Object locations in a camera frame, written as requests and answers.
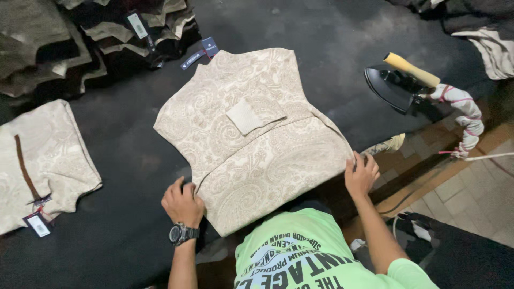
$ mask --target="man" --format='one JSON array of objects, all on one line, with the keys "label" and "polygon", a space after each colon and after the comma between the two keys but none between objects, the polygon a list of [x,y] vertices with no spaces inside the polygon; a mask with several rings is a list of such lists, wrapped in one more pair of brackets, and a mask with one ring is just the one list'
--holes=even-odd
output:
[{"label": "man", "polygon": [[[368,163],[354,152],[346,161],[345,184],[355,202],[366,235],[371,261],[377,274],[353,259],[334,218],[307,208],[284,212],[253,230],[236,251],[234,288],[437,288],[425,272],[398,245],[373,206],[368,192],[380,176],[378,165],[367,154]],[[162,206],[174,222],[198,228],[204,203],[194,197],[194,185],[171,185]],[[168,288],[197,288],[196,239],[175,247]]]}]

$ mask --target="black tabletop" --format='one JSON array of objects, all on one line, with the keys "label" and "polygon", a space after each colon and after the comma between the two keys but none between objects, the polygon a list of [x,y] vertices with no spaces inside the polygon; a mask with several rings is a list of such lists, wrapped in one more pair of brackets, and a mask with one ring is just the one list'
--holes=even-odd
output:
[{"label": "black tabletop", "polygon": [[[202,35],[213,37],[220,49],[294,50],[307,99],[357,151],[451,111],[438,106],[435,117],[402,115],[375,96],[363,70],[380,64],[388,52],[474,97],[494,88],[471,43],[444,34],[439,22],[421,20],[386,1],[208,0],[193,5]],[[176,178],[190,179],[191,169],[152,126],[197,65],[182,71],[179,64],[200,48],[193,45],[182,60],[161,70],[89,89],[70,102],[103,187],[82,197],[76,213],[57,217],[53,233],[44,238],[29,229],[4,236],[1,288],[143,287],[169,271],[171,221],[160,199]],[[212,227],[203,234],[205,242],[217,237]]]}]

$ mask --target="wristwatch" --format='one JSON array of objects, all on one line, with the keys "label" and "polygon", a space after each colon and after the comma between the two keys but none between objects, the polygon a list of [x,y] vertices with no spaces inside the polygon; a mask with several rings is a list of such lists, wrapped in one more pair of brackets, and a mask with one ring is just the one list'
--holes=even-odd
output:
[{"label": "wristwatch", "polygon": [[183,223],[175,223],[170,230],[170,241],[174,247],[198,237],[200,237],[200,229],[188,228]]}]

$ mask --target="green t-shirt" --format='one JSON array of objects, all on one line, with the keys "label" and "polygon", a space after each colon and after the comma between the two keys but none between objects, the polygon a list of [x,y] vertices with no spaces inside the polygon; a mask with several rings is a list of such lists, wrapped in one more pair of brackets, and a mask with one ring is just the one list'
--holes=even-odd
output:
[{"label": "green t-shirt", "polygon": [[264,222],[235,250],[234,288],[437,288],[407,259],[373,274],[353,259],[334,218],[314,209],[281,213]]}]

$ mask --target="beige paisley fabric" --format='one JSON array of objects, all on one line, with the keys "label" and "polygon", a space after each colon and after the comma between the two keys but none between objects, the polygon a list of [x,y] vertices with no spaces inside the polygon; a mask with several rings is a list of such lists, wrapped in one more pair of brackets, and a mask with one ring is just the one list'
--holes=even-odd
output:
[{"label": "beige paisley fabric", "polygon": [[[258,114],[286,117],[243,135],[226,115],[242,99]],[[191,165],[221,236],[343,172],[352,156],[335,124],[305,98],[295,53],[283,48],[220,50],[166,102],[154,129]]]},{"label": "beige paisley fabric", "polygon": [[77,198],[102,186],[69,104],[56,100],[0,127],[0,234],[27,225],[34,199],[23,179],[14,136],[27,172],[40,196],[51,193],[44,211],[53,218],[75,212]]}]

